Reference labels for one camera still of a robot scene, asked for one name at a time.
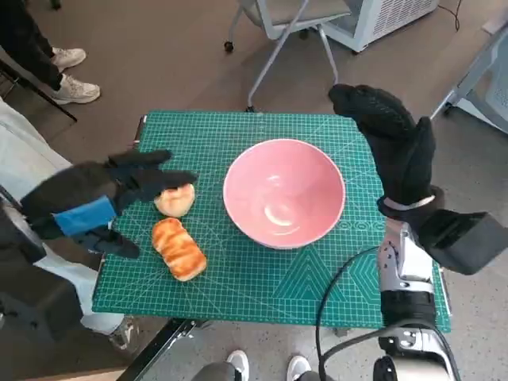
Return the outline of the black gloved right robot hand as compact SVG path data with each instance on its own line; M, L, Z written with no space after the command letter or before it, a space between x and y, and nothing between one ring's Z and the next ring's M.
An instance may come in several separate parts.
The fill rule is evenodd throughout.
M365 137L386 198L410 206L434 196L429 117L415 121L400 99L367 85L337 84L329 99L335 114L353 119Z

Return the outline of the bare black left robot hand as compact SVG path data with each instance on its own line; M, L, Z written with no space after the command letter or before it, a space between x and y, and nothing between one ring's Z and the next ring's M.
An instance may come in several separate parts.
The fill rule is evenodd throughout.
M196 181L189 171L161 170L170 158L167 149L130 150L103 163L76 164L24 196L22 212L44 240L70 237L89 251L136 259L137 245L108 224L134 202L150 202L165 190Z

